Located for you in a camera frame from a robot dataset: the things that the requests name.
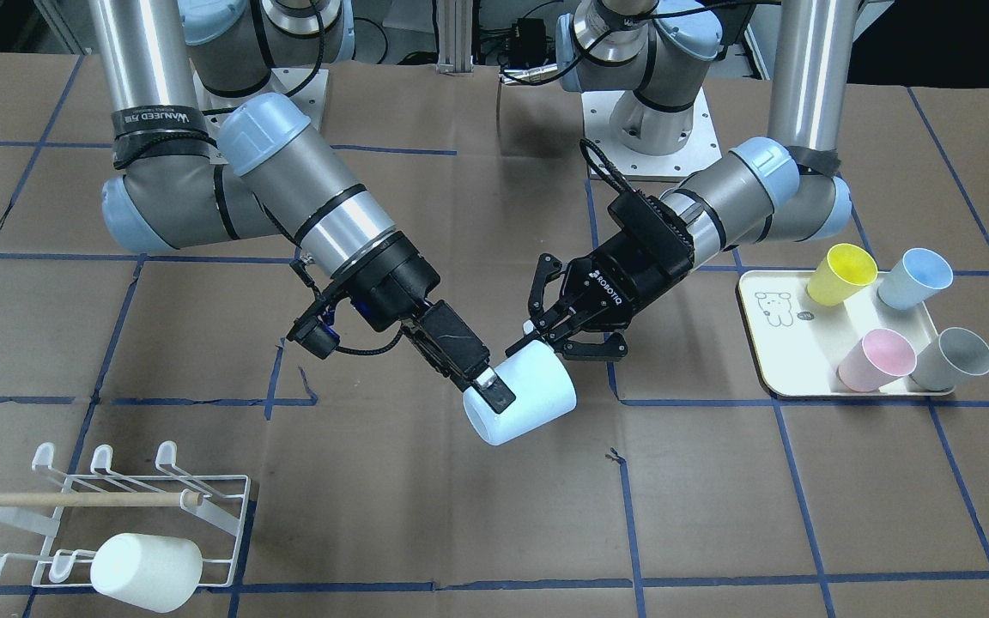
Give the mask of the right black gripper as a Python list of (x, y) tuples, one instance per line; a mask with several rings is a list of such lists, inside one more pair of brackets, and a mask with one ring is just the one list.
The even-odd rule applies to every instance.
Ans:
[(408, 337), (432, 368), (458, 387), (474, 388), (492, 412), (501, 415), (517, 395), (489, 366), (489, 349), (459, 314), (443, 300), (428, 300), (439, 284), (440, 275), (407, 236), (392, 233), (324, 292), (315, 293), (314, 304), (294, 321), (289, 340), (320, 359), (334, 351), (369, 356), (395, 347), (395, 342), (375, 349), (342, 347), (332, 325), (337, 305), (349, 298), (374, 331), (400, 324), (397, 336)]

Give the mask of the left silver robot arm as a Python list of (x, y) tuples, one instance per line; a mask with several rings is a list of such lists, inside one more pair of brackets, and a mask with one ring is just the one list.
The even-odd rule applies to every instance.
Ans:
[(860, 4), (782, 1), (764, 136), (710, 68), (729, 3), (581, 1), (560, 17), (558, 81), (594, 103), (580, 149), (615, 192), (616, 234), (584, 257), (538, 259), (525, 336), (566, 359), (615, 361), (637, 313), (722, 251), (839, 233), (852, 213), (839, 128)]

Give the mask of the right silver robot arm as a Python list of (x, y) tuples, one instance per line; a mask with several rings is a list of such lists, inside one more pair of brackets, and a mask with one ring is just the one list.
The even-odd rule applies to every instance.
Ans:
[(112, 98), (107, 230), (155, 254), (280, 234), (329, 278), (288, 340), (342, 352), (334, 313), (349, 299), (373, 331), (397, 327), (425, 361), (495, 414), (519, 399), (489, 349), (446, 302), (440, 275), (350, 171), (289, 94), (275, 64), (239, 48), (262, 36), (250, 1), (91, 1)]

